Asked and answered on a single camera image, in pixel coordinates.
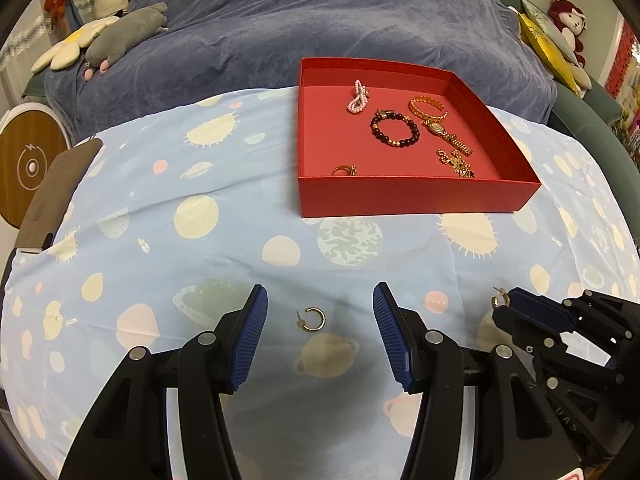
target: black beaded bracelet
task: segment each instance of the black beaded bracelet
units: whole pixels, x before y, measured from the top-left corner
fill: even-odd
[[[396,119],[399,121],[404,121],[411,130],[411,137],[402,140],[389,139],[389,137],[382,133],[378,128],[378,123],[385,119]],[[376,110],[376,114],[371,120],[371,133],[373,133],[373,135],[380,142],[383,142],[387,146],[392,146],[393,148],[404,148],[406,146],[411,146],[412,144],[418,142],[418,139],[420,139],[420,131],[418,130],[418,125],[414,123],[409,116],[398,114],[393,110]]]

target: sofa armrest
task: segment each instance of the sofa armrest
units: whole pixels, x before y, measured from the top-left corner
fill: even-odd
[[[598,163],[634,240],[640,239],[640,173],[600,116],[567,87],[556,83],[558,98],[548,126],[569,134]]]
[[[605,122],[611,124],[622,117],[622,106],[591,76],[591,90],[584,95],[584,102]]]

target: red bow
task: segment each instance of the red bow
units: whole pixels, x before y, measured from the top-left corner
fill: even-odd
[[[66,29],[65,25],[65,6],[67,0],[44,0],[44,11],[51,16],[51,25],[56,27],[56,23],[60,20],[62,29]]]

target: watch face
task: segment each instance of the watch face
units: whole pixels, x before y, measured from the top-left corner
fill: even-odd
[[[436,135],[441,135],[446,131],[444,129],[444,126],[442,126],[442,124],[440,123],[427,123],[427,128]]]

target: red and white sticker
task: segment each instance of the red and white sticker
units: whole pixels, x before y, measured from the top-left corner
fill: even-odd
[[[561,476],[558,480],[584,480],[584,474],[582,469],[574,469],[570,473],[567,473],[564,476]]]

